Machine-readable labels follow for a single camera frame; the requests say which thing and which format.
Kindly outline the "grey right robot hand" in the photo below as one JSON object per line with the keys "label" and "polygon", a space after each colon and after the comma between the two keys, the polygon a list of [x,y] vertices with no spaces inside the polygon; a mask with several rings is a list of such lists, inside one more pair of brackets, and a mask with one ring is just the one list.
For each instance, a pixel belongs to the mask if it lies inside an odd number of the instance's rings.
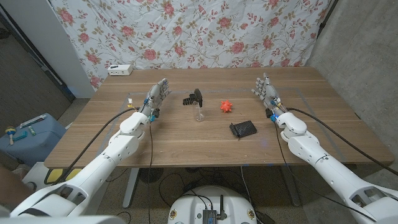
{"label": "grey right robot hand", "polygon": [[257,78],[255,84],[255,88],[251,91],[262,101],[268,118],[273,115],[278,117],[287,111],[282,105],[278,92],[271,84],[268,73],[263,73],[262,78]]}

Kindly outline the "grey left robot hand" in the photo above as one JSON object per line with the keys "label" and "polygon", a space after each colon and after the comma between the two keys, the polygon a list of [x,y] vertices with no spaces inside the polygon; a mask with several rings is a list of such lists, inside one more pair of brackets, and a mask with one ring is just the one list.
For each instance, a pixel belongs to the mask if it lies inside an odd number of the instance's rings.
{"label": "grey left robot hand", "polygon": [[138,112],[146,116],[159,117],[160,107],[167,95],[170,93],[169,82],[166,78],[152,86],[147,93],[143,105],[139,108]]}

